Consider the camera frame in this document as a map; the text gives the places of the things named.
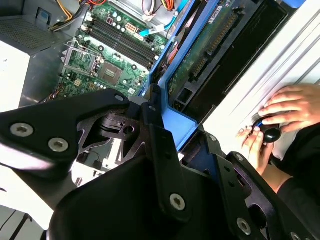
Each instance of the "gray metal surface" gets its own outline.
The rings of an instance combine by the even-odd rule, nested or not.
[[[0,17],[0,41],[33,55],[66,41],[61,33],[48,31],[48,26],[32,16]]]
[[[79,8],[79,2],[77,0],[61,0],[61,2],[72,14],[75,14]],[[25,0],[23,14],[35,18],[39,9],[50,13],[51,26],[56,24],[59,20],[61,21],[66,19],[64,12],[54,0]],[[84,20],[85,14],[86,12],[84,11],[81,17],[63,30],[63,33],[72,37],[75,36],[78,28]]]
[[[25,0],[0,1],[0,17],[17,16],[22,14]]]
[[[65,50],[66,46],[60,43],[31,56],[19,107],[37,104],[54,91],[63,68],[60,57]]]
[[[49,32],[44,22],[32,16],[0,18],[0,42],[4,49],[0,67],[5,74],[2,74],[2,88],[10,103],[14,103],[8,108],[4,106],[8,103],[3,102],[2,111],[39,103],[54,91],[67,39],[62,33]]]
[[[178,8],[182,0],[176,0],[175,1],[175,8]],[[130,13],[132,16],[136,17],[138,20],[143,22],[142,16],[144,15],[142,11],[142,3],[143,3],[143,9],[146,11],[150,9],[151,1],[150,0],[110,0],[113,4],[116,6],[119,6],[120,8],[126,10],[128,13]],[[161,6],[161,1],[156,0],[155,1],[155,10],[157,10]],[[171,19],[173,18],[175,14],[175,11],[167,11],[163,6],[159,8],[159,10],[156,12],[155,17],[150,21],[146,22],[148,28],[153,28],[155,26],[158,26],[160,24],[167,25],[170,23]],[[163,36],[166,36],[167,34],[165,32],[160,33]]]

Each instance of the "metal panel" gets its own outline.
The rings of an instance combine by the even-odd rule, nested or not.
[[[25,0],[0,1],[0,17],[22,14]]]
[[[225,153],[235,150],[238,130],[284,86],[315,84],[320,72],[320,1],[308,0],[204,123]]]
[[[61,43],[31,56],[19,107],[37,104],[54,91],[63,67],[60,57],[65,49]]]
[[[0,18],[0,40],[5,49],[5,62],[0,65],[5,75],[2,97],[10,98],[10,104],[3,101],[1,111],[38,103],[57,86],[67,38],[47,28],[44,22],[30,16]]]
[[[69,12],[73,14],[75,14],[79,8],[79,2],[76,0],[61,0],[61,2]],[[39,9],[42,9],[51,15],[50,25],[54,25],[58,21],[66,20],[65,14],[54,0],[25,0],[23,14],[33,16],[35,18]],[[84,20],[85,14],[86,11],[83,11],[81,17],[79,17],[73,24],[66,27],[63,32],[69,36],[75,36],[78,28]]]
[[[190,117],[187,117],[186,115],[178,112],[177,110],[169,106],[167,85],[169,80],[171,79],[171,77],[179,67],[180,63],[183,61],[184,57],[187,55],[189,49],[192,47],[194,41],[201,33],[204,26],[207,24],[217,4],[218,4],[218,0],[210,0],[208,2],[202,14],[200,15],[199,19],[197,20],[196,24],[192,28],[190,34],[186,38],[181,49],[179,50],[176,57],[174,58],[172,64],[169,66],[168,70],[165,72],[165,74],[159,80],[159,83],[158,83],[158,85],[162,89],[162,118],[163,118],[164,126],[166,130],[169,130],[170,132],[172,132],[177,150],[180,150],[182,148],[182,146],[186,143],[189,137],[197,129],[198,124],[195,120],[191,119]],[[180,22],[179,27],[177,27],[176,31],[173,34],[174,36],[177,35],[177,32],[182,27],[183,22],[184,21]],[[163,51],[160,59],[164,57],[164,54],[167,52],[168,48],[170,47],[170,42],[167,44],[166,49]],[[157,66],[158,65],[156,64],[153,67],[153,69],[150,72],[150,76],[153,74],[153,71],[157,69]]]

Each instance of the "blue plastic bracket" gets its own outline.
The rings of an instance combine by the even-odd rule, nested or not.
[[[173,33],[173,37],[169,40],[168,44],[166,45],[164,51],[162,52],[159,60],[153,66],[150,74],[148,76],[148,83],[151,82],[151,75],[157,69],[161,59],[165,58],[171,43],[175,40],[175,36],[177,35],[179,29],[183,27],[183,23],[192,9],[196,0],[192,0],[192,3],[189,5],[186,13],[183,16],[183,19],[180,21],[179,25],[177,26],[175,32]],[[194,27],[190,31],[188,37],[184,41],[183,45],[181,46],[179,52],[175,56],[172,64],[169,66],[165,74],[159,80],[158,85],[162,89],[162,118],[164,122],[164,127],[168,131],[172,132],[174,143],[176,149],[179,151],[182,146],[186,143],[186,141],[191,137],[191,135],[195,132],[198,127],[198,123],[193,120],[192,118],[178,112],[177,110],[173,109],[169,106],[169,97],[168,97],[168,82],[180,66],[181,62],[184,60],[185,56],[188,54],[190,48],[192,47],[193,43],[196,41],[200,33],[202,32],[203,28],[208,23],[210,17],[213,14],[219,0],[209,0],[206,7],[202,11],[202,14],[198,18],[197,22],[195,23]]]

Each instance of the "motherboard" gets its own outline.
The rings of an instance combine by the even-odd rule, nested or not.
[[[149,70],[168,42],[159,34],[140,36],[146,26],[111,2],[94,6],[67,43],[59,84],[44,101],[108,88],[127,97],[140,96]]]

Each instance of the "black sleeve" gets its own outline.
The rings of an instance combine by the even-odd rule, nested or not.
[[[299,183],[290,178],[278,191],[280,199],[296,215],[305,228],[320,239],[320,206]]]

